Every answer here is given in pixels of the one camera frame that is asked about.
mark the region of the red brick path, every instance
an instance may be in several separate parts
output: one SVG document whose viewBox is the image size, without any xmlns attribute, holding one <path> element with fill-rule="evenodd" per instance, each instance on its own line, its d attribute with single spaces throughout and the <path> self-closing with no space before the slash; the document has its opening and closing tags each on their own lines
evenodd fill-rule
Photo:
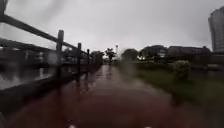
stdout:
<svg viewBox="0 0 224 128">
<path fill-rule="evenodd" d="M 192 128 L 188 115 L 171 105 L 169 95 L 103 66 L 88 82 L 50 92 L 7 123 L 9 128 Z"/>
</svg>

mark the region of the building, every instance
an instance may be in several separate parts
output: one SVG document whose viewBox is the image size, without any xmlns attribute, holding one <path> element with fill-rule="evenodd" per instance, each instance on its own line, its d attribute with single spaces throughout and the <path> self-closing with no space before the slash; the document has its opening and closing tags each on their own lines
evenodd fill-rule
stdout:
<svg viewBox="0 0 224 128">
<path fill-rule="evenodd" d="M 211 13 L 209 26 L 213 51 L 224 51 L 224 7 Z"/>
<path fill-rule="evenodd" d="M 183 47 L 183 46 L 170 46 L 168 48 L 167 55 L 170 57 L 177 57 L 183 55 L 192 55 L 192 54 L 200 54 L 210 52 L 207 47 Z"/>
</svg>

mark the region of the shrub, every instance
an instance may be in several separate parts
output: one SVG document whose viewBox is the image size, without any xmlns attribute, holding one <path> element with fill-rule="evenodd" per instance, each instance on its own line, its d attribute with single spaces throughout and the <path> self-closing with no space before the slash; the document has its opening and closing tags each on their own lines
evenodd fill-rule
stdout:
<svg viewBox="0 0 224 128">
<path fill-rule="evenodd" d="M 187 80 L 190 71 L 190 63 L 178 60 L 174 63 L 174 77 L 176 80 Z"/>
</svg>

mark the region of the gray sky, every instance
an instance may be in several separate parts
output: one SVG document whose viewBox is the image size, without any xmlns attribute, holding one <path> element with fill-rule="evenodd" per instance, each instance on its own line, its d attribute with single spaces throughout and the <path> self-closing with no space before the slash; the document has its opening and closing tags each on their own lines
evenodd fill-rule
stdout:
<svg viewBox="0 0 224 128">
<path fill-rule="evenodd" d="M 211 48 L 208 17 L 224 0 L 10 0 L 6 13 L 52 35 L 104 51 L 154 44 Z M 53 48 L 53 43 L 4 25 L 4 36 Z"/>
</svg>

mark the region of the tree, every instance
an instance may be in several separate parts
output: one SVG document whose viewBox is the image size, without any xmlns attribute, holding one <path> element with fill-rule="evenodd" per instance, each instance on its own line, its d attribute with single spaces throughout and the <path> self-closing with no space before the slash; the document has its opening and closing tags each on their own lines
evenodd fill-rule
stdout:
<svg viewBox="0 0 224 128">
<path fill-rule="evenodd" d="M 147 46 L 139 52 L 140 57 L 144 57 L 145 59 L 154 58 L 154 60 L 164 57 L 166 54 L 167 48 L 162 45 Z"/>
<path fill-rule="evenodd" d="M 115 52 L 113 51 L 113 48 L 107 48 L 107 50 L 105 51 L 106 55 L 109 58 L 109 65 L 111 65 L 111 61 L 113 59 L 113 57 L 115 57 Z"/>
<path fill-rule="evenodd" d="M 203 46 L 202 52 L 203 53 L 210 53 L 211 51 L 206 46 Z"/>
<path fill-rule="evenodd" d="M 93 52 L 91 52 L 91 55 L 93 57 L 94 64 L 96 64 L 96 65 L 102 65 L 103 64 L 103 56 L 104 56 L 103 52 L 93 51 Z"/>
<path fill-rule="evenodd" d="M 135 49 L 126 49 L 122 54 L 123 59 L 136 60 L 137 56 L 138 56 L 138 51 Z"/>
</svg>

